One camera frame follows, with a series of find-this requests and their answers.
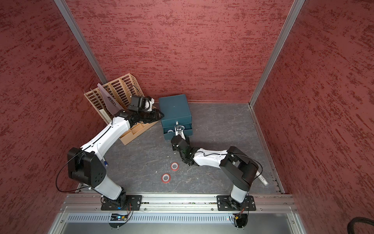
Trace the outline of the teal three drawer cabinet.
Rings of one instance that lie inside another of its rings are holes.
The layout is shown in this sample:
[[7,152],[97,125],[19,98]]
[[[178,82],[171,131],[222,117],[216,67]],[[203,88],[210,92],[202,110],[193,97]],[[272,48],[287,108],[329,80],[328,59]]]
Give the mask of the teal three drawer cabinet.
[[[171,140],[175,136],[174,127],[176,125],[185,127],[185,136],[193,135],[192,115],[186,95],[161,97],[159,99],[159,107],[159,110],[165,115],[161,119],[165,140]],[[174,130],[174,132],[167,133],[170,129]]]

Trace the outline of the red tape roll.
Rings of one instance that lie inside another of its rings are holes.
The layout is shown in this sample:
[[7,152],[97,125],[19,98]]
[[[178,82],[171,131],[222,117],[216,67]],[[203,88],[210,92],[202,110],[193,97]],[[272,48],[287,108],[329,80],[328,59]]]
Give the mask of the red tape roll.
[[168,173],[163,174],[162,177],[161,177],[161,179],[162,179],[163,183],[169,183],[170,179],[171,179],[170,174],[168,174]]
[[178,171],[179,170],[179,164],[177,162],[173,162],[170,166],[172,171]]

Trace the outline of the red tape roll front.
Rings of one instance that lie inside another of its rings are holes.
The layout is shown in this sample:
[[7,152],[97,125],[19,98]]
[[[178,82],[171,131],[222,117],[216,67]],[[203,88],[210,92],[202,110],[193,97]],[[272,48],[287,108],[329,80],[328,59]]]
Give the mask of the red tape roll front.
[[171,179],[170,174],[168,174],[168,173],[163,174],[162,177],[161,177],[161,179],[162,179],[163,183],[169,183],[170,179]]

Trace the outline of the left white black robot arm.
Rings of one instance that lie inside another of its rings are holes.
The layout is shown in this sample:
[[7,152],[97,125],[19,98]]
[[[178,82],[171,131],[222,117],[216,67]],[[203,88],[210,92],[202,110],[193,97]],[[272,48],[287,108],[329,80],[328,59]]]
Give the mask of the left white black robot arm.
[[104,156],[119,137],[134,125],[157,122],[164,115],[153,107],[154,99],[149,96],[132,96],[127,109],[122,108],[111,97],[104,100],[114,117],[91,141],[80,148],[69,150],[68,176],[101,194],[104,198],[103,203],[110,209],[122,210],[128,206],[126,192],[107,175],[107,162]]

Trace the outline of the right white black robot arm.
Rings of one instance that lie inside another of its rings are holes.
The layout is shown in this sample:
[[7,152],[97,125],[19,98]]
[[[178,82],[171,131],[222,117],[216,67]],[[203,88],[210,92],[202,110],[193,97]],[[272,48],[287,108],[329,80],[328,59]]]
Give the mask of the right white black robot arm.
[[189,166],[210,166],[221,169],[233,183],[229,200],[242,204],[258,171],[263,167],[256,160],[231,146],[223,151],[210,151],[190,146],[187,136],[177,135],[171,139],[172,148],[179,152],[182,162]]

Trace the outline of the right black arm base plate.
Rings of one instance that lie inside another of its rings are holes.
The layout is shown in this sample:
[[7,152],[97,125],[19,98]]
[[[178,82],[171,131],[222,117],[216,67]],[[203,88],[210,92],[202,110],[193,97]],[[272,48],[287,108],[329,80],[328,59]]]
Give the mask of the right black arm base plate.
[[243,202],[239,203],[231,196],[217,196],[217,206],[219,211],[256,211],[254,197],[246,195]]

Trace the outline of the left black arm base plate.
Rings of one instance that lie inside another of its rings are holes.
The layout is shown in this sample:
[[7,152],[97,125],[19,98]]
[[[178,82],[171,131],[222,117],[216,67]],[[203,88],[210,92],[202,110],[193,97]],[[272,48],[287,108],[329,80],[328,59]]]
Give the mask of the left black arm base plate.
[[101,198],[102,211],[139,211],[142,202],[141,195],[121,195],[116,200],[105,196]]

